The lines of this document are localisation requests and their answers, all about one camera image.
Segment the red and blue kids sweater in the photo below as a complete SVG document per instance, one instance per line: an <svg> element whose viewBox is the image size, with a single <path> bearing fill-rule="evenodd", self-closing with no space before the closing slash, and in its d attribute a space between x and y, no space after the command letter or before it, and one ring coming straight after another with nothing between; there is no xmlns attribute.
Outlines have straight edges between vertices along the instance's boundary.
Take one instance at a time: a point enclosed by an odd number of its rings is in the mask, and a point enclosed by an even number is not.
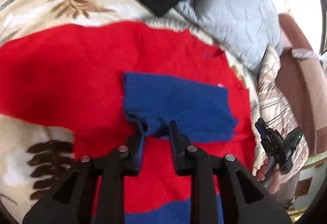
<svg viewBox="0 0 327 224"><path fill-rule="evenodd" d="M190 139L253 168L249 91L219 45L142 22L59 26L1 47L1 202L16 221L74 160L106 155L138 130L123 108L127 72L214 86L220 108L211 110L203 86L191 112L217 132Z"/></svg>

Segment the striped floral beige pillow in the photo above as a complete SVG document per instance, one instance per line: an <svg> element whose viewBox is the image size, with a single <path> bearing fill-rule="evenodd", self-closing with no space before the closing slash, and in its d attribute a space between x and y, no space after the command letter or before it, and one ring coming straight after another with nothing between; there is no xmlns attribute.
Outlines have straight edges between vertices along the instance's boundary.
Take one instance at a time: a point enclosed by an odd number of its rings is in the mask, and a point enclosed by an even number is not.
<svg viewBox="0 0 327 224"><path fill-rule="evenodd" d="M281 67L278 53L272 46L267 46L258 76L258 98L261 117L268 127L280 132L283 138L298 127L291 106L283 92L277 87L276 78ZM253 171L259 169L268 157L261 145L261 136L256 136ZM282 175L282 183L293 177L304 166L309 157L308 143L303 135L295 153L292 155L293 168Z"/></svg>

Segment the pink upholstered headboard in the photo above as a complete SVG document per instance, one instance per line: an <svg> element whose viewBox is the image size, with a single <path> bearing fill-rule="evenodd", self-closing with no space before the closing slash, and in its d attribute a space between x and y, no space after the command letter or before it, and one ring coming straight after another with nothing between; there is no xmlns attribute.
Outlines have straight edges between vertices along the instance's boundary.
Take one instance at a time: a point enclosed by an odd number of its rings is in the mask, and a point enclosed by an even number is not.
<svg viewBox="0 0 327 224"><path fill-rule="evenodd" d="M276 78L309 146L309 157L326 152L326 75L316 58L298 59L295 50L312 51L309 41L288 14L279 15L283 53Z"/></svg>

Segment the light grey quilted pillow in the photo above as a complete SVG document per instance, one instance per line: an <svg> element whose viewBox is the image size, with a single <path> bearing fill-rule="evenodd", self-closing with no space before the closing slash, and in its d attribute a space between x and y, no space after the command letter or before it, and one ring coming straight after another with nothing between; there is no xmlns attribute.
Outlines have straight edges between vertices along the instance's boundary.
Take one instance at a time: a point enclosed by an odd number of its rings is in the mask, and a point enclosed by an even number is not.
<svg viewBox="0 0 327 224"><path fill-rule="evenodd" d="M236 56L255 76L267 46L282 53L272 0L184 0L176 10Z"/></svg>

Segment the leaf pattern plush blanket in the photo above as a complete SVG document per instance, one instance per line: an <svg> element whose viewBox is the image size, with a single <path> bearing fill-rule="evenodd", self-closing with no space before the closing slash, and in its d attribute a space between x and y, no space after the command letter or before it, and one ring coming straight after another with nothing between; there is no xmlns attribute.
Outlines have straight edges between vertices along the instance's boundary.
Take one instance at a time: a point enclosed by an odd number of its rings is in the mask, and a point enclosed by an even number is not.
<svg viewBox="0 0 327 224"><path fill-rule="evenodd" d="M242 70L240 62L216 39L187 22L175 10L157 18L138 0L1 0L1 47L11 40L59 26L103 27L118 22L142 22L151 28L177 32L188 29L205 43L219 45L230 57L236 77L249 91L253 132L254 118L259 112L252 107L257 95L248 71Z"/></svg>

